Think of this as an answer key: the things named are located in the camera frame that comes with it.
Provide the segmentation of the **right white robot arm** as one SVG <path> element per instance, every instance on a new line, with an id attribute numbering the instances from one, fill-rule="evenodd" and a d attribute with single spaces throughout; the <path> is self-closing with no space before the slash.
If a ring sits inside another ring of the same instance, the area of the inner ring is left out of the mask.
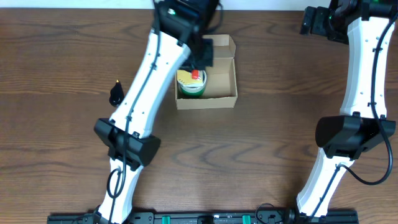
<path id="1" fill-rule="evenodd" d="M 388 120 L 384 99 L 389 42 L 397 20 L 397 2 L 338 0 L 328 7 L 306 7 L 301 34 L 315 34 L 349 47 L 345 96 L 337 116 L 316 127 L 318 154 L 296 198 L 296 223 L 344 223 L 347 215 L 329 211 L 330 200 L 355 160 L 380 143 L 392 152 L 396 122 Z"/>

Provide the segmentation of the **cardboard box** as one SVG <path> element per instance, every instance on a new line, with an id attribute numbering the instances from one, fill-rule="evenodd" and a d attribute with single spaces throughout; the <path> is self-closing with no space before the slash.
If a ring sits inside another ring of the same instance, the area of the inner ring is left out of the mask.
<path id="1" fill-rule="evenodd" d="M 175 102 L 179 110 L 232 108 L 238 99 L 234 56 L 236 45 L 228 34 L 206 35 L 213 40 L 213 66 L 206 67 L 207 84 L 200 97 L 184 95 L 175 78 Z"/>

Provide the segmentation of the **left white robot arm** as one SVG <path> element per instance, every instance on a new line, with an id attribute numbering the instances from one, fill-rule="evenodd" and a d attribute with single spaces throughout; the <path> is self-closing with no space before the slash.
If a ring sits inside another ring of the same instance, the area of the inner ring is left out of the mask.
<path id="1" fill-rule="evenodd" d="M 139 175 L 153 160 L 161 140 L 152 135 L 154 120 L 177 70 L 212 63 L 212 45 L 203 36 L 219 1 L 154 1 L 154 21 L 142 63 L 116 111 L 98 119 L 94 131 L 108 146 L 110 174 L 94 223 L 124 223 L 132 212 Z"/>

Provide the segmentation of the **yellow sticky note pad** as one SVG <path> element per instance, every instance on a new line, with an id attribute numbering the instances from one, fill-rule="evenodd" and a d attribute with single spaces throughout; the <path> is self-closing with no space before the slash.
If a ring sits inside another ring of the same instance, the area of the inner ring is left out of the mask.
<path id="1" fill-rule="evenodd" d="M 177 81 L 181 86 L 187 87 L 200 87 L 204 85 L 204 74 L 203 70 L 199 70 L 200 72 L 200 80 L 193 80 L 192 74 L 186 70 L 178 70 L 177 71 Z"/>

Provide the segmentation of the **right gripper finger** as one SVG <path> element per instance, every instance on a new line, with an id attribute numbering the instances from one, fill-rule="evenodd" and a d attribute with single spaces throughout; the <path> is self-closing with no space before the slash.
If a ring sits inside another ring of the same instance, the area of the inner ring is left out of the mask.
<path id="1" fill-rule="evenodd" d="M 313 26 L 313 18 L 316 13 L 316 8 L 312 6 L 308 6 L 304 10 L 303 20 L 300 28 L 301 35 L 309 35 L 312 26 Z"/>
<path id="2" fill-rule="evenodd" d="M 329 9 L 326 7 L 316 7 L 313 9 L 312 34 L 327 36 L 326 21 L 329 16 Z"/>

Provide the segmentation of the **green tape roll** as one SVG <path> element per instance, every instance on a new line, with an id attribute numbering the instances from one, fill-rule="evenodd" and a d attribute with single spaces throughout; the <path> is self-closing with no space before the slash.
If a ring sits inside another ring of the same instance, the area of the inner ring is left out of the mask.
<path id="1" fill-rule="evenodd" d="M 191 97 L 200 97 L 205 91 L 206 84 L 207 84 L 207 74 L 203 70 L 204 74 L 204 85 L 200 87 L 187 87 L 187 86 L 181 86 L 178 82 L 178 88 L 179 90 L 186 96 L 191 96 Z"/>

